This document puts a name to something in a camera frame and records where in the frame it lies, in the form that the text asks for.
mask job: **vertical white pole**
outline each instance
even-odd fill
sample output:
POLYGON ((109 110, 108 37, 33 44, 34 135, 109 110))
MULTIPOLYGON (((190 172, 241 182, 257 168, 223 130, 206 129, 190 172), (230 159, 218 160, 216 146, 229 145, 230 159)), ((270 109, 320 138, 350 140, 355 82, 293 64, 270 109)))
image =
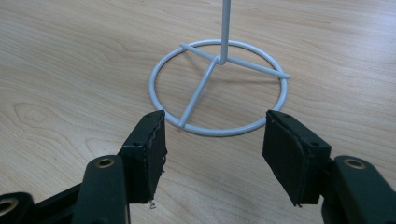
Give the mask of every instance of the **vertical white pole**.
POLYGON ((220 54, 221 56, 219 60, 220 65, 224 65, 227 62, 227 57, 228 57, 230 11, 231 11, 231 0, 223 0, 222 25, 221 25, 221 54, 220 54))

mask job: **white metal rod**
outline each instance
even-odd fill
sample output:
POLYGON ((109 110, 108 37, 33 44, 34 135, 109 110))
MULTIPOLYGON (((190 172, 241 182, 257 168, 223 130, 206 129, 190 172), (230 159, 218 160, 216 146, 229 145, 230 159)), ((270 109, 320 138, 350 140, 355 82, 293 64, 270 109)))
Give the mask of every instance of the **white metal rod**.
POLYGON ((245 61, 245 60, 233 57, 233 56, 228 56, 227 61, 230 62, 230 63, 235 63, 235 64, 238 64, 238 65, 241 65, 241 66, 246 67, 246 68, 253 69, 253 70, 258 71, 258 72, 266 73, 266 74, 274 76, 274 77, 279 77, 279 78, 282 78, 282 79, 289 79, 289 77, 290 77, 289 74, 278 72, 275 69, 270 69, 270 68, 267 68, 265 66, 258 65, 256 63, 250 63, 248 61, 245 61))
POLYGON ((223 65, 227 62, 228 56, 228 40, 230 33, 230 12, 231 0, 223 0, 222 22, 221 22, 221 56, 219 64, 223 65))
POLYGON ((200 83, 198 84, 197 89, 195 90, 194 94, 192 95, 189 104, 187 105, 186 109, 184 110, 183 115, 180 118, 180 121, 178 122, 178 125, 180 128, 184 128, 186 125, 187 120, 190 117, 190 114, 195 107, 195 104, 197 103, 199 97, 201 96, 202 91, 204 90, 204 87, 206 85, 206 82, 209 80, 210 75, 212 74, 213 70, 216 67, 216 64, 219 62, 219 56, 216 56, 209 64, 209 66, 206 68, 206 71, 201 78, 200 83))
POLYGON ((212 61, 215 58, 214 55, 211 55, 210 53, 208 53, 208 52, 206 52, 204 50, 196 49, 195 47, 192 47, 192 46, 190 46, 188 44, 180 43, 180 46, 183 49, 187 49, 187 50, 191 51, 192 53, 195 53, 195 54, 197 54, 197 55, 199 55, 199 56, 201 56, 203 58, 208 59, 209 61, 212 61))

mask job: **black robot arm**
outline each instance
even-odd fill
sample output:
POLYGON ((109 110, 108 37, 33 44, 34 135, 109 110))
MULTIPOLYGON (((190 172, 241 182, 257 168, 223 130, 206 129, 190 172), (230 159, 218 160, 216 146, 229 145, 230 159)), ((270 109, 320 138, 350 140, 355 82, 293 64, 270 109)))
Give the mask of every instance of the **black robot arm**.
POLYGON ((30 194, 0 196, 1 224, 130 223, 129 204, 154 199, 166 161, 164 112, 144 116, 118 155, 88 163, 81 184, 34 204, 30 194))
POLYGON ((396 223, 396 192, 367 161, 339 156, 290 115, 267 112, 262 155, 294 205, 324 198, 325 224, 396 223))

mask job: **light wooden surface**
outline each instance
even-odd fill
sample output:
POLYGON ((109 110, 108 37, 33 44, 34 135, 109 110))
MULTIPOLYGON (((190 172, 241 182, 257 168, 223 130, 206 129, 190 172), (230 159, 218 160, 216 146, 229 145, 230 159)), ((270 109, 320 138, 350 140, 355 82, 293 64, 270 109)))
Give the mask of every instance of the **light wooden surface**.
MULTIPOLYGON (((0 1, 0 194, 40 202, 80 182, 90 160, 117 153, 154 110, 154 65, 179 42, 218 38, 220 12, 220 0, 0 1)), ((231 39, 291 74, 283 112, 331 144, 332 157, 367 160, 396 189, 394 1, 233 1, 231 26, 231 39)), ((157 88, 169 111, 182 113, 206 66, 190 53, 165 66, 157 88)), ((191 123, 247 124, 278 93, 276 79, 226 64, 191 123)), ((166 129, 157 208, 132 205, 134 223, 322 223, 320 205, 293 207, 276 181, 263 128, 226 138, 166 129)))

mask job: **circular wire base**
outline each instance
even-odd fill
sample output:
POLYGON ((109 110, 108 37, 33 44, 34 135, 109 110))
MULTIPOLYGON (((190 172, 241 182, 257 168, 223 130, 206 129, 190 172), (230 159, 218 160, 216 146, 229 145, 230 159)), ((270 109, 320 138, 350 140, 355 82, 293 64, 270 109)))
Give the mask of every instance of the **circular wire base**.
MULTIPOLYGON (((221 44, 221 39, 208 39, 208 40, 201 40, 201 41, 196 41, 193 43, 190 43, 189 45, 192 47, 201 47, 201 46, 207 46, 207 45, 220 45, 221 44)), ((258 55, 260 55, 262 58, 264 58, 265 61, 267 61, 269 64, 271 64, 276 71, 283 73, 282 68, 280 65, 275 61, 273 57, 271 57, 268 53, 265 51, 258 49, 254 46, 251 46, 249 44, 246 44, 244 42, 239 42, 239 41, 234 41, 234 40, 229 40, 229 46, 235 46, 239 47, 242 49, 247 49, 251 52, 254 52, 258 55)), ((156 91, 155 91, 155 80, 158 76, 158 73, 160 72, 161 68, 172 58, 176 57, 178 54, 183 53, 186 51, 183 48, 175 49, 169 54, 165 55, 154 67, 154 69, 151 72, 151 76, 149 79, 148 83, 148 90, 149 90, 149 95, 151 98, 152 103, 154 104, 155 108, 158 110, 164 110, 165 111, 165 118, 172 123, 173 125, 180 127, 179 124, 179 119, 173 116, 169 111, 165 110, 163 105, 160 103, 158 100, 156 91)), ((279 99, 277 100, 276 104, 272 108, 273 110, 280 110, 280 108, 285 104, 286 101, 286 96, 288 94, 288 81, 285 78, 280 78, 280 94, 279 94, 279 99)), ((195 125, 191 125, 189 123, 186 123, 184 127, 180 127, 190 133, 196 133, 200 135, 206 135, 206 136, 232 136, 232 135, 238 135, 242 133, 248 133, 253 130, 256 130, 263 126, 266 122, 266 117, 265 115, 261 118, 258 119, 248 125, 237 127, 237 128, 231 128, 231 129, 208 129, 204 127, 199 127, 195 125)))

